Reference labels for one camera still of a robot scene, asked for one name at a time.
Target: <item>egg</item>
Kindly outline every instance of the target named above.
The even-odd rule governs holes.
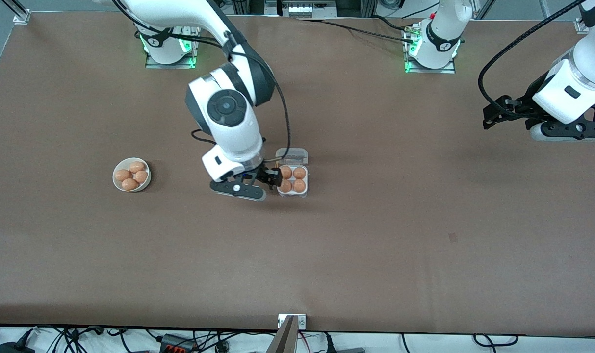
[[[293,170],[293,176],[295,176],[295,178],[297,178],[297,179],[306,178],[306,169],[304,169],[302,167],[295,168],[295,170]]]
[[[280,184],[280,187],[279,187],[280,191],[284,192],[285,194],[290,192],[292,188],[293,188],[293,185],[291,185],[291,182],[286,179],[282,180],[282,184]]]
[[[127,169],[117,170],[116,173],[114,174],[114,177],[118,181],[123,181],[125,179],[131,178],[131,172]]]
[[[121,183],[123,190],[131,191],[138,187],[138,182],[134,179],[125,179]]]
[[[129,171],[132,173],[136,173],[139,170],[145,170],[145,163],[142,162],[133,162],[129,166]]]
[[[291,170],[291,167],[289,167],[288,165],[283,165],[282,167],[280,167],[280,172],[282,173],[283,179],[290,179],[291,175],[293,175],[293,171]]]
[[[134,174],[134,180],[136,180],[139,184],[142,184],[145,182],[145,180],[147,180],[147,176],[149,176],[147,172],[140,170]]]
[[[293,181],[293,190],[299,193],[306,191],[306,183],[302,179],[297,179],[296,181]]]

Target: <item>white floor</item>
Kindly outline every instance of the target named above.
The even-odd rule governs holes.
[[[0,327],[0,344],[16,342],[28,327]],[[151,330],[153,335],[171,333],[188,339],[192,337],[191,331]],[[306,338],[311,353],[326,350],[326,338],[317,332],[306,332],[306,335],[315,335]],[[205,335],[197,331],[196,337]],[[27,346],[35,349],[37,353],[44,353],[56,338],[57,332],[52,328],[40,328],[30,335]],[[401,335],[397,333],[331,333],[335,348],[350,349],[362,347],[367,353],[405,353],[402,346]],[[131,351],[150,351],[157,353],[160,344],[150,337],[144,330],[129,330],[124,334],[125,342]],[[405,338],[411,353],[491,353],[489,348],[475,344],[470,335],[421,335],[406,334]],[[233,337],[230,343],[231,353],[265,352],[273,337],[271,335],[246,335]],[[494,343],[508,342],[510,337],[492,336]],[[87,333],[79,341],[87,353],[125,353],[125,348],[120,337],[110,337],[107,331],[97,336]],[[66,343],[60,343],[58,353],[62,353]],[[519,341],[510,347],[497,347],[497,353],[595,353],[595,339],[568,339],[553,337],[520,337]],[[297,353],[308,353],[306,345],[301,339],[297,342]]]

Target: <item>bowl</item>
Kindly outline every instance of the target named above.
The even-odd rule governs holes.
[[[127,169],[127,170],[129,170],[129,166],[132,163],[134,163],[134,162],[142,162],[142,164],[145,165],[145,172],[147,172],[147,180],[145,180],[144,183],[140,184],[134,190],[127,191],[127,190],[124,190],[123,189],[122,183],[115,178],[115,174],[116,174],[116,171],[117,170],[121,170],[121,169]],[[118,163],[118,165],[116,165],[116,168],[114,168],[114,171],[112,172],[112,182],[114,183],[114,186],[116,188],[118,188],[118,190],[121,190],[123,192],[139,192],[139,191],[142,191],[144,188],[147,187],[147,185],[149,185],[150,181],[151,181],[151,170],[149,170],[149,165],[147,165],[147,163],[145,161],[143,161],[142,159],[140,159],[140,158],[132,157],[132,158],[123,159],[121,161],[121,163]]]

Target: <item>table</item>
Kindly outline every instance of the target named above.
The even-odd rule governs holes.
[[[471,22],[455,75],[405,74],[400,44],[239,17],[274,70],[305,199],[213,194],[183,96],[224,62],[147,70],[116,13],[35,13],[0,61],[0,322],[595,335],[595,144],[482,128],[483,65],[531,22]],[[350,26],[395,34],[377,20]],[[488,73],[523,94],[580,36],[553,23]],[[257,108],[285,144],[277,94]],[[142,193],[111,172],[150,163]]]

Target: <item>egg carton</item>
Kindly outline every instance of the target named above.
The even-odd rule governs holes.
[[[284,151],[286,151],[286,148],[278,149],[275,152],[275,156],[277,158],[282,157],[282,155],[284,154]],[[297,168],[297,167],[303,167],[306,170],[306,176],[303,179],[304,183],[306,183],[306,190],[304,190],[303,192],[295,192],[295,190],[291,189],[290,192],[282,192],[278,189],[278,194],[280,194],[280,196],[282,196],[282,197],[285,197],[285,196],[306,197],[306,194],[308,194],[308,187],[309,187],[309,184],[308,184],[309,172],[308,172],[308,168],[306,167],[307,164],[308,164],[308,152],[304,148],[289,148],[286,156],[275,163],[275,167],[277,167],[277,168],[282,167],[284,165],[289,166],[291,168],[291,172],[293,172],[293,170],[295,170],[295,168]],[[296,180],[296,178],[291,173],[291,177],[287,180],[290,181],[292,184]]]
[[[295,171],[295,169],[297,168],[304,168],[304,170],[306,170],[306,176],[302,179],[304,181],[304,183],[306,184],[306,189],[304,189],[303,192],[296,192],[295,190],[291,189],[290,192],[282,192],[279,188],[278,188],[278,194],[280,194],[280,196],[284,197],[284,196],[300,196],[300,197],[306,197],[306,194],[308,194],[308,168],[306,168],[306,166],[303,165],[290,165],[288,166],[291,168],[291,177],[289,179],[285,179],[291,182],[291,185],[297,180],[297,178],[295,178],[295,176],[293,175],[292,172]]]

